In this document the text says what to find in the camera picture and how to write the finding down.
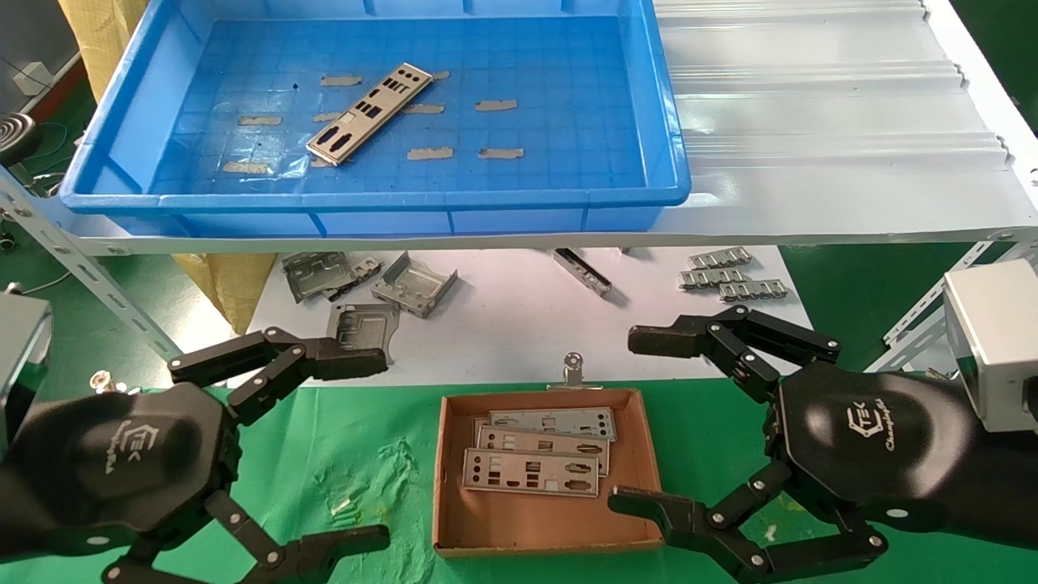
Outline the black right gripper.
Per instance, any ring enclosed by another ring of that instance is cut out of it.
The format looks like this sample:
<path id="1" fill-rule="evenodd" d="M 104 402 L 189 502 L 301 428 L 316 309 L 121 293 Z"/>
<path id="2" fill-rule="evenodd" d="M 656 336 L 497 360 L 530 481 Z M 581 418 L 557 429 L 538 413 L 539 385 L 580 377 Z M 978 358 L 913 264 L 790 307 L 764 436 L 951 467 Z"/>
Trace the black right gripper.
<path id="1" fill-rule="evenodd" d="M 774 404 L 776 455 L 792 470 L 773 461 L 713 507 L 634 486 L 607 498 L 613 513 L 655 522 L 667 546 L 709 556 L 738 583 L 868 568 L 889 544 L 864 520 L 969 539 L 1036 538 L 1035 433 L 985 430 L 955 382 L 845 371 L 831 365 L 842 349 L 834 337 L 742 304 L 666 328 L 634 326 L 628 349 L 701 356 L 755 402 Z M 778 384 L 756 349 L 807 367 Z M 837 535 L 766 547 L 743 535 L 787 482 L 800 505 L 835 518 Z"/>

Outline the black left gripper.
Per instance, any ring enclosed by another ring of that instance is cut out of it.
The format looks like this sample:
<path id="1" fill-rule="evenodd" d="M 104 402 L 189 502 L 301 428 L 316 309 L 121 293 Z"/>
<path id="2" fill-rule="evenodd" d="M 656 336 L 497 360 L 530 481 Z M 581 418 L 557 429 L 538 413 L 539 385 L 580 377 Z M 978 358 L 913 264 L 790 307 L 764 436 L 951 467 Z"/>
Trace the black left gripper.
<path id="1" fill-rule="evenodd" d="M 153 561 L 213 519 L 255 558 L 241 583 L 326 583 L 389 546 L 383 525 L 275 543 L 228 493 L 241 455 L 229 411 L 193 385 L 37 404 L 2 462 L 2 558 L 131 546 L 105 583 L 196 583 Z"/>

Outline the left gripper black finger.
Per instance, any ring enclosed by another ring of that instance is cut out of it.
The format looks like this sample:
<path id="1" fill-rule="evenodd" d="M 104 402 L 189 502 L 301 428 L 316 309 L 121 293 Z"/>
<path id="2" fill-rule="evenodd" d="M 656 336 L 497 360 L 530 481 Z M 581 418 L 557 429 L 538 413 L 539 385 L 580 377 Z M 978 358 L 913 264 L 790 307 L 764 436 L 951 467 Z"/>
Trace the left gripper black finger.
<path id="1" fill-rule="evenodd" d="M 211 387 L 250 373 L 227 396 L 227 408 L 240 425 L 252 425 L 305 380 L 358 380 L 388 369 L 383 349 L 345 349 L 333 337 L 296 337 L 266 328 L 211 347 L 171 359 L 173 382 Z"/>

